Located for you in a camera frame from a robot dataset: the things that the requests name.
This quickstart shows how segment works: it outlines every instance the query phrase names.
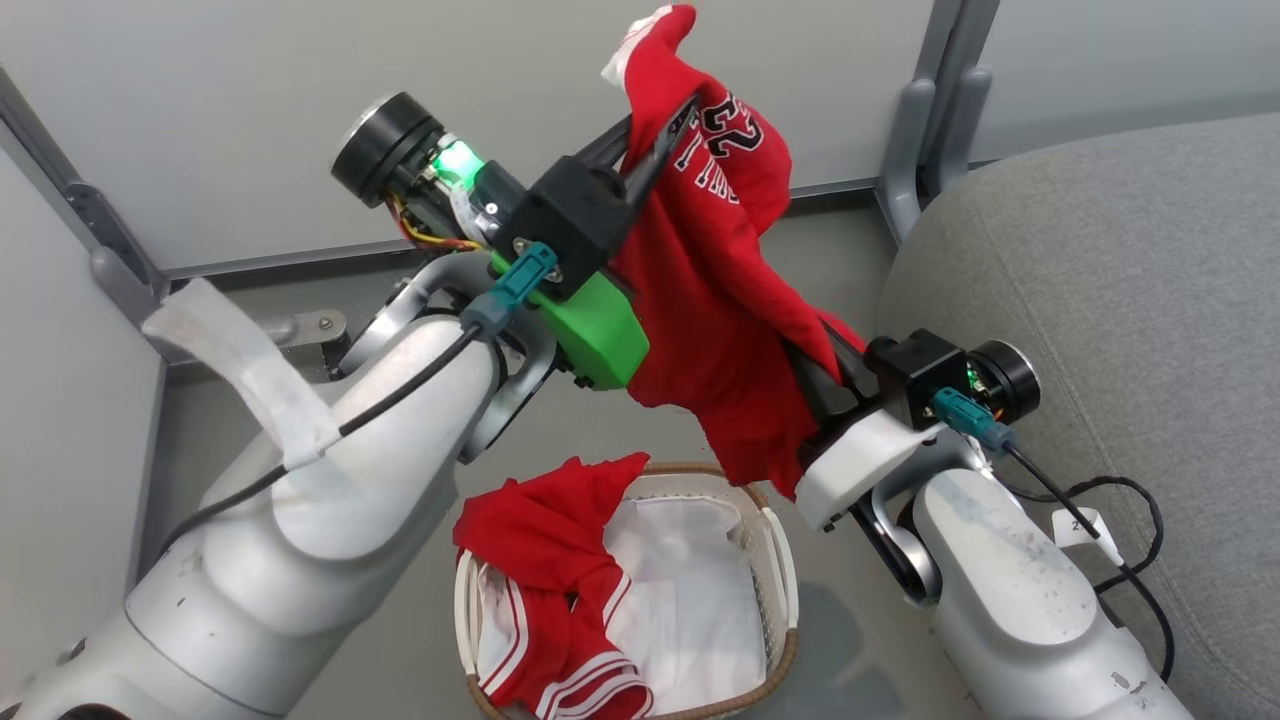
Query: teal connector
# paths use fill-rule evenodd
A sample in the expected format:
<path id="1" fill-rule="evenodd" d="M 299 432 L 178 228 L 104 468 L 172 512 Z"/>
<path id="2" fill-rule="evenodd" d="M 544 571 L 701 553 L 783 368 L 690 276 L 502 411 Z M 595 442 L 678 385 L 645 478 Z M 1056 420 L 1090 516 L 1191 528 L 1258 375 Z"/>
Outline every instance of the teal connector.
<path id="1" fill-rule="evenodd" d="M 511 322 L 516 309 L 538 290 L 538 283 L 556 270 L 558 261 L 554 250 L 541 242 L 532 243 L 512 263 L 511 269 L 498 278 L 498 284 L 493 290 L 476 297 L 462 310 L 462 324 L 477 325 L 480 328 L 477 340 L 485 342 L 495 340 Z"/>
<path id="2" fill-rule="evenodd" d="M 933 396 L 933 413 L 951 429 L 973 436 L 988 452 L 1005 454 L 1005 445 L 1014 439 L 1014 429 L 996 420 L 982 405 L 963 392 L 943 388 Z"/>

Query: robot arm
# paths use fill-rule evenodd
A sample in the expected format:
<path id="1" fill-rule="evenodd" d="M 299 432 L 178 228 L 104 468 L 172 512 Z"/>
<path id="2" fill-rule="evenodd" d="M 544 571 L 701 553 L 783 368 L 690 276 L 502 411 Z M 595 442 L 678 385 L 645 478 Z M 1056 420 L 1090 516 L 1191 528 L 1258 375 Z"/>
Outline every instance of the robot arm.
<path id="1" fill-rule="evenodd" d="M 287 715 L 456 501 L 454 462 L 488 448 L 552 369 L 607 389 L 623 387 L 639 366 L 643 331 L 604 265 L 691 108 L 672 118 L 632 176 L 612 170 L 626 145 L 622 122 L 529 191 L 495 163 L 475 159 L 406 95 L 366 113 L 334 174 L 370 206 L 393 199 L 407 215 L 398 222 L 492 243 L 492 265 L 483 254 L 448 256 L 404 283 L 342 361 L 343 377 L 320 388 L 339 421 L 403 397 L 319 461 L 252 493 L 279 459 L 260 436 L 204 505 L 237 493 L 247 500 L 189 525 L 115 618 L 0 703 L 0 720 Z M 467 227 L 454 213 L 460 186 L 475 210 Z M 540 243 L 526 238 L 545 240 L 552 264 L 531 282 L 508 278 L 492 288 L 490 275 L 527 270 L 521 259 Z M 503 295 L 512 286 L 525 290 Z M 443 296 L 465 307 L 461 319 L 428 314 L 428 301 Z M 622 331 L 593 336 L 602 320 Z M 488 342 L 454 347 L 465 325 L 483 327 L 489 338 L 502 332 L 525 355 L 521 369 L 504 378 Z M 901 346 L 873 343 L 867 357 L 835 333 L 832 342 L 840 378 L 791 354 L 820 428 L 801 448 L 808 471 L 797 506 L 815 529 L 855 518 L 908 597 L 937 605 L 938 637 L 987 712 L 1189 717 L 1137 641 L 1101 612 L 1079 570 L 978 473 L 980 455 L 931 415 L 942 388 L 1010 421 L 1030 411 L 1038 384 L 1025 359 L 991 343 L 965 354 L 928 333 Z M 406 391 L 451 352 L 456 361 Z M 904 493 L 914 500 L 895 521 L 887 505 Z M 1038 588 L 1011 589 L 1009 579 L 1023 577 L 1056 583 L 1055 600 L 1037 597 Z"/>

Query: gray cushion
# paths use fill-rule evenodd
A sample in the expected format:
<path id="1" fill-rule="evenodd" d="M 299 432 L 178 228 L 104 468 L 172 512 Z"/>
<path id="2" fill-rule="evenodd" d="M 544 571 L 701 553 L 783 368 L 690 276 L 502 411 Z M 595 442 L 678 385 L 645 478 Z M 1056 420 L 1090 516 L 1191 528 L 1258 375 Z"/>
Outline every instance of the gray cushion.
<path id="1" fill-rule="evenodd" d="M 1144 575 L 1174 624 L 1174 691 L 1199 719 L 1280 717 L 1280 115 L 973 173 L 922 217 L 878 320 L 1023 348 L 1044 387 L 1019 423 L 1030 455 L 1064 486 L 1123 474 L 1160 502 L 1165 548 Z M 1139 560 L 1146 503 L 1084 497 Z M 1114 573 L 1076 557 L 1094 580 Z M 1107 600 L 1158 667 L 1142 600 L 1126 584 Z"/>

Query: gray wall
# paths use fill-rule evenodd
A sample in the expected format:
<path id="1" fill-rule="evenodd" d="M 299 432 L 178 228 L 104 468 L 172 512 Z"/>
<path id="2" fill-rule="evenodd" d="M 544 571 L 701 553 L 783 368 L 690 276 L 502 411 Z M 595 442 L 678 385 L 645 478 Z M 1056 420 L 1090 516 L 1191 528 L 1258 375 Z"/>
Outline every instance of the gray wall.
<path id="1" fill-rule="evenodd" d="M 120 607 L 161 372 L 151 346 L 93 284 L 84 246 L 26 173 L 45 192 L 51 184 L 4 126 L 0 147 L 5 697 Z"/>
<path id="2" fill-rule="evenodd" d="M 1275 0 L 1018 0 L 982 53 L 973 160 L 1280 110 Z"/>
<path id="3" fill-rule="evenodd" d="M 600 69 L 655 0 L 0 0 L 0 63 L 165 270 L 392 241 L 329 178 L 407 90 L 525 182 L 627 108 Z M 933 0 L 699 3 L 682 54 L 791 142 L 792 184 L 879 174 Z"/>

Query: label sticker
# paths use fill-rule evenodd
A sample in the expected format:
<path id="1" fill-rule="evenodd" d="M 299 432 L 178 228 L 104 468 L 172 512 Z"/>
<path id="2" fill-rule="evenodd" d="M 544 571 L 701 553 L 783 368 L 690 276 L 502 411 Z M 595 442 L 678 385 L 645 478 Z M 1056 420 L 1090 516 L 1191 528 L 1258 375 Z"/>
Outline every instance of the label sticker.
<path id="1" fill-rule="evenodd" d="M 1116 566 L 1124 565 L 1124 557 L 1120 556 L 1120 548 L 1116 547 L 1116 541 L 1111 537 L 1111 530 L 1107 529 L 1106 521 L 1102 520 L 1102 514 L 1092 507 L 1080 507 L 1080 515 L 1084 515 L 1089 524 L 1093 525 L 1093 529 L 1098 532 L 1096 542 L 1102 548 L 1102 552 L 1106 552 L 1107 557 Z M 1069 510 L 1062 509 L 1053 512 L 1053 542 L 1059 547 L 1070 547 L 1073 544 L 1089 544 L 1094 539 L 1083 523 L 1076 520 Z"/>

